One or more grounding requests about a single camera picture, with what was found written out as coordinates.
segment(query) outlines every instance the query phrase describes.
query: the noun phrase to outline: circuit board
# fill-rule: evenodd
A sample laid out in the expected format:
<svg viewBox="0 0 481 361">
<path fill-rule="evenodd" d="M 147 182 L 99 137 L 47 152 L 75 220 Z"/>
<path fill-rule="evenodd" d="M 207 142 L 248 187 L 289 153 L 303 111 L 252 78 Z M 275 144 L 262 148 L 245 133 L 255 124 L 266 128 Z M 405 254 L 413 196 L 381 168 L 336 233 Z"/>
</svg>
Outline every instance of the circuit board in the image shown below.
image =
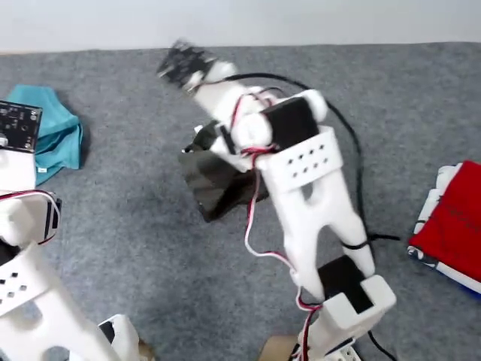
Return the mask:
<svg viewBox="0 0 481 361">
<path fill-rule="evenodd" d="M 217 58 L 203 47 L 184 40 L 177 41 L 157 69 L 157 76 L 166 77 L 170 83 L 188 93 L 194 92 L 208 74 Z"/>
<path fill-rule="evenodd" d="M 34 153 L 42 108 L 0 102 L 0 149 Z"/>
</svg>

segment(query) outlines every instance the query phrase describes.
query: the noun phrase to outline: blue fabric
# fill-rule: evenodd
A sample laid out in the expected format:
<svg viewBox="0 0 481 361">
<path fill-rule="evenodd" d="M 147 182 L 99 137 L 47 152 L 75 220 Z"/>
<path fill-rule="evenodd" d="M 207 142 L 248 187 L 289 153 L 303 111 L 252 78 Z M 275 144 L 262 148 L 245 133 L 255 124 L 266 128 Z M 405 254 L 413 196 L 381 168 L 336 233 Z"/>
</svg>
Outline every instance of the blue fabric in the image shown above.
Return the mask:
<svg viewBox="0 0 481 361">
<path fill-rule="evenodd" d="M 60 103 L 52 88 L 16 85 L 7 100 L 44 110 L 35 150 L 37 185 L 54 176 L 63 167 L 80 168 L 82 125 L 78 117 Z"/>
</svg>

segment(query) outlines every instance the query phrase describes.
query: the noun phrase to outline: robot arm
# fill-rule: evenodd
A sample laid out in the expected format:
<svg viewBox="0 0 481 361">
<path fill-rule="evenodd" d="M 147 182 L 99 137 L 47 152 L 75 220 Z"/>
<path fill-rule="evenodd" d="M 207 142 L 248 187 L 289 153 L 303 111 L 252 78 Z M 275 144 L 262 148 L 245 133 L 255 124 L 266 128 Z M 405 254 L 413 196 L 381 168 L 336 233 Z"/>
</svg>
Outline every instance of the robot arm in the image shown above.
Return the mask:
<svg viewBox="0 0 481 361">
<path fill-rule="evenodd" d="M 38 245 L 59 227 L 61 203 L 35 190 L 40 120 L 39 108 L 0 102 L 0 350 L 12 361 L 44 360 L 55 346 L 70 350 L 71 361 L 151 361 L 127 316 L 92 323 L 41 254 Z M 24 314 L 28 302 L 37 320 Z"/>
<path fill-rule="evenodd" d="M 314 89 L 277 99 L 260 87 L 222 81 L 234 74 L 233 65 L 183 41 L 159 68 L 159 76 L 191 95 L 217 121 L 210 151 L 219 158 L 244 172 L 253 167 L 253 160 L 243 150 L 272 150 L 258 158 L 256 168 L 283 228 L 291 276 L 322 302 L 310 327 L 309 358 L 342 360 L 355 353 L 349 346 L 395 304 L 395 295 L 374 274 L 365 228 L 343 178 L 334 130 L 319 126 L 327 114 L 326 102 Z M 302 187 L 308 184 L 313 192 L 306 199 Z M 318 268 L 317 241 L 324 226 L 337 234 L 344 256 Z"/>
</svg>

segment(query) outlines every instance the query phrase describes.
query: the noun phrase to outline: gray carpet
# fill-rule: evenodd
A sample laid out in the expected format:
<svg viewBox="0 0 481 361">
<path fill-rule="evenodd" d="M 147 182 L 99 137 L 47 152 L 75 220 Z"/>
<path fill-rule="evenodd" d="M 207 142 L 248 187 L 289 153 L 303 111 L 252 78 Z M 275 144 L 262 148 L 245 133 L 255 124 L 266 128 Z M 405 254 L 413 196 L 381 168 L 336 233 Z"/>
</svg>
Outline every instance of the gray carpet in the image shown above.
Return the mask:
<svg viewBox="0 0 481 361">
<path fill-rule="evenodd" d="M 406 238 L 437 169 L 481 160 L 481 44 L 222 48 L 241 71 L 290 74 L 322 90 L 365 147 L 365 199 L 377 232 L 377 270 L 398 303 L 374 329 L 399 360 L 481 359 L 479 301 L 407 258 Z M 48 85 L 88 128 L 81 171 L 44 185 L 64 200 L 59 237 L 45 253 L 95 321 L 126 313 L 163 360 L 255 360 L 275 334 L 304 319 L 283 265 L 244 249 L 245 209 L 206 224 L 183 182 L 177 152 L 208 119 L 155 77 L 164 50 L 4 56 L 0 96 L 16 83 Z M 337 136 L 354 186 L 352 143 Z M 280 247 L 269 202 L 252 233 Z M 321 240 L 319 259 L 339 254 Z M 366 360 L 386 359 L 365 337 Z"/>
</svg>

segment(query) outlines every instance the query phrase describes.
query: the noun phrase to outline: red fabric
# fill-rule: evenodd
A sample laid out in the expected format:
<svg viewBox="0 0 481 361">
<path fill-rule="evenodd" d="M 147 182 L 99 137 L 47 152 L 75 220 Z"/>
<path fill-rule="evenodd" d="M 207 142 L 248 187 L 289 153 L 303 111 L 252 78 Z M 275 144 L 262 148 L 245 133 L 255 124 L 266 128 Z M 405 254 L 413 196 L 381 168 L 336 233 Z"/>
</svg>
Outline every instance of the red fabric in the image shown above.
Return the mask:
<svg viewBox="0 0 481 361">
<path fill-rule="evenodd" d="M 410 245 L 481 282 L 481 165 L 462 164 Z"/>
</svg>

